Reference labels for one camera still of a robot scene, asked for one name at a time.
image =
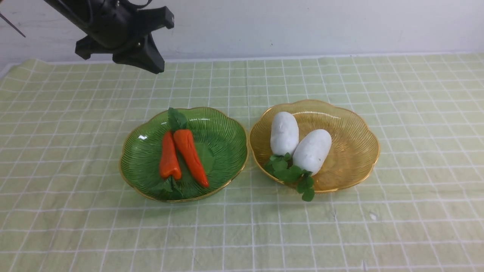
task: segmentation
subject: white radish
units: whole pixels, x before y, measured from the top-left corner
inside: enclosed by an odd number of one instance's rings
[[[331,148],[331,135],[324,129],[311,131],[296,148],[292,162],[316,175],[323,166]]]
[[[279,156],[289,153],[292,156],[298,144],[299,127],[296,118],[285,111],[277,113],[271,127],[272,153]]]

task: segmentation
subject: green leaf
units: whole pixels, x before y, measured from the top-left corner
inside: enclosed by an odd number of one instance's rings
[[[285,160],[285,161],[289,161],[290,159],[292,159],[291,154],[286,153],[286,154],[284,155],[284,160]]]
[[[302,193],[306,192],[306,190],[307,190],[307,188],[306,188],[306,180],[299,181],[298,185],[296,186],[296,191],[299,194],[302,194]]]
[[[311,177],[311,176],[305,176],[304,178],[306,179],[306,186],[307,186],[307,188],[313,187],[313,185],[314,185],[314,179],[313,179],[313,177]]]
[[[281,159],[281,156],[279,155],[272,155],[270,158],[269,158],[269,161],[270,162],[274,162],[274,161],[277,161],[277,160],[280,160]]]
[[[303,175],[302,172],[303,171],[301,170],[301,168],[299,168],[298,166],[292,165],[291,167],[289,167],[289,169],[285,173],[284,178],[281,180],[287,183],[295,183]]]
[[[299,181],[296,190],[298,191],[298,193],[302,194],[307,190],[313,188],[313,185],[314,185],[314,179],[308,176],[307,174],[305,174],[304,177]]]
[[[171,180],[171,187],[175,189],[182,197],[183,197],[183,192],[182,189],[180,188],[180,184],[177,183],[173,178],[170,178]]]
[[[275,172],[286,170],[287,169],[287,162],[286,161],[277,161],[272,163],[272,168]]]
[[[173,192],[173,190],[171,189],[171,182],[170,182],[170,178],[166,179],[165,181],[162,181],[160,182],[159,184],[157,184],[155,187],[152,188],[153,191],[167,191],[167,192]]]
[[[313,200],[314,198],[314,189],[313,188],[309,188],[308,190],[306,190],[303,194],[302,194],[302,199],[306,202],[310,202],[311,200]]]
[[[168,124],[172,131],[186,129],[187,122],[186,117],[182,113],[172,107],[168,109]]]

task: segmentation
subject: fake carrot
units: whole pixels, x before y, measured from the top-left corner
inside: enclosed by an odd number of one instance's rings
[[[172,176],[176,181],[182,178],[182,170],[178,164],[177,152],[173,133],[169,130],[165,133],[162,140],[162,155],[160,161],[160,176],[168,179]]]
[[[174,131],[175,147],[185,160],[188,170],[200,186],[208,188],[209,181],[195,148],[193,134],[187,129],[186,117],[174,108],[169,108],[168,123],[171,130]]]
[[[175,146],[183,156],[183,159],[192,173],[193,178],[204,188],[209,187],[209,181],[205,174],[197,150],[195,149],[195,142],[193,141],[193,134],[188,129],[179,129],[173,135],[175,139]]]

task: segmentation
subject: carrot leaf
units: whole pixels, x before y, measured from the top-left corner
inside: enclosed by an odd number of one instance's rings
[[[168,124],[172,131],[186,129],[187,122],[186,117],[181,112],[172,107],[168,109]]]

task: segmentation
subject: checkered tablecloth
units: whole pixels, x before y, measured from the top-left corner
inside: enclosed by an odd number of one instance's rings
[[[29,60],[0,81],[2,272],[484,271],[484,55],[114,64]],[[251,160],[207,199],[165,204],[122,180],[122,143],[172,107],[250,129],[320,99],[381,144],[371,176],[301,196]]]

